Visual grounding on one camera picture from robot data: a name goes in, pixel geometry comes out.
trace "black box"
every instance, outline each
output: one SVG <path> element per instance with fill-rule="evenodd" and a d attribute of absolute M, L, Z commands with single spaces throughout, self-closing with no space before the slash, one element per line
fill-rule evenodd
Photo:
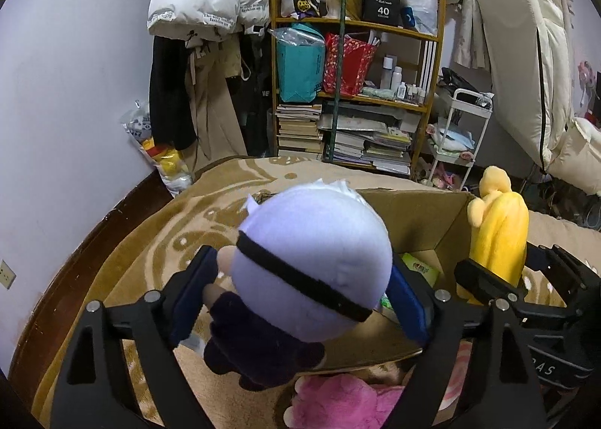
<path fill-rule="evenodd" d="M 363 0 L 361 20 L 398 27 L 400 13 L 401 0 Z"/>

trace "black headband strap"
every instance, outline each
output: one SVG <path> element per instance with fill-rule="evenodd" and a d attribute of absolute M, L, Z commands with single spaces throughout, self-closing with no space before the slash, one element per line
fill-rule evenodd
<path fill-rule="evenodd" d="M 326 282 L 316 280 L 280 260 L 276 255 L 256 244 L 242 231 L 238 236 L 236 247 L 249 260 L 282 279 L 305 297 L 309 297 L 311 300 L 315 300 L 315 302 L 356 322 L 364 322 L 371 315 L 371 309 L 366 309 L 352 302 Z"/>

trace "metal screw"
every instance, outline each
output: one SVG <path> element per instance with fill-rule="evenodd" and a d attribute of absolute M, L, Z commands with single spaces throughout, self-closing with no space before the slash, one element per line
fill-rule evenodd
<path fill-rule="evenodd" d="M 98 300 L 92 300 L 88 303 L 88 305 L 85 306 L 85 309 L 88 312 L 95 312 L 100 309 L 100 302 L 98 302 Z"/>
<path fill-rule="evenodd" d="M 498 309 L 501 309 L 502 311 L 509 310 L 509 302 L 507 302 L 507 300 L 505 300 L 505 299 L 495 300 L 495 305 L 497 306 Z"/>
<path fill-rule="evenodd" d="M 153 303 L 160 299 L 158 290 L 149 290 L 144 294 L 144 302 Z"/>
<path fill-rule="evenodd" d="M 434 296 L 441 302 L 448 302 L 451 300 L 451 294 L 447 290 L 437 290 L 434 292 Z"/>

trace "white rolling cart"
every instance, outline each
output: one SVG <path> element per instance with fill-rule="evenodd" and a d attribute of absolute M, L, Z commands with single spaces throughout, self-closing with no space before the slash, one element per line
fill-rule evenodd
<path fill-rule="evenodd" d="M 440 153 L 436 150 L 436 148 L 432 144 L 432 141 L 429 139 L 428 144 L 430 146 L 430 150 L 431 150 L 432 154 L 434 155 L 434 163 L 432 164 L 432 170 L 430 170 L 430 176 L 428 177 L 428 182 L 432 183 L 432 177 L 434 175 L 434 170 L 438 166 L 438 162 L 451 163 L 452 165 L 465 166 L 468 169 L 468 171 L 465 173 L 465 177 L 461 182 L 461 187 L 459 187 L 459 189 L 461 190 L 462 188 L 464 188 L 465 181 L 468 180 L 468 177 L 470 176 L 470 172 L 472 171 L 472 167 L 474 166 L 474 163 L 476 163 L 476 157 L 477 157 L 478 151 L 480 150 L 480 145 L 482 144 L 482 140 L 485 137 L 486 128 L 488 127 L 489 120 L 491 119 L 491 116 L 492 116 L 492 106 L 490 109 L 485 109 L 484 107 L 480 107 L 479 105 L 476 105 L 476 104 L 468 104 L 467 102 L 458 100 L 458 95 L 460 95 L 460 94 L 473 95 L 474 97 L 482 96 L 478 92 L 472 92 L 471 90 L 466 90 L 463 88 L 458 88 L 455 91 L 455 93 L 453 94 L 453 97 L 447 91 L 439 93 L 439 96 L 447 104 L 450 104 L 449 116 L 447 118 L 447 128 L 445 129 L 445 133 L 442 136 L 440 149 L 441 150 L 443 149 L 442 145 L 444 145 L 445 139 L 447 139 L 447 132 L 448 132 L 450 123 L 453 118 L 453 112 L 455 110 L 461 110 L 462 112 L 477 115 L 478 117 L 482 117 L 483 119 L 485 119 L 485 125 L 482 128 L 482 133 L 480 133 L 480 139 L 478 140 L 478 144 L 476 145 L 476 149 L 474 150 L 474 159 L 471 161 L 468 161 L 468 160 L 461 159 L 459 157 L 449 156 L 448 154 Z"/>

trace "stack of books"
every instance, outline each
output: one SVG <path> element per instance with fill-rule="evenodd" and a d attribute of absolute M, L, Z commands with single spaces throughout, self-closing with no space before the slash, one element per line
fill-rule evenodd
<path fill-rule="evenodd" d="M 323 133 L 317 129 L 317 121 L 321 113 L 320 103 L 280 104 L 276 110 L 278 154 L 320 159 L 323 153 Z"/>
<path fill-rule="evenodd" d="M 399 176 L 411 174 L 410 148 L 421 115 L 385 106 L 341 106 L 334 159 L 339 164 L 367 165 Z M 318 128 L 331 129 L 323 114 Z"/>

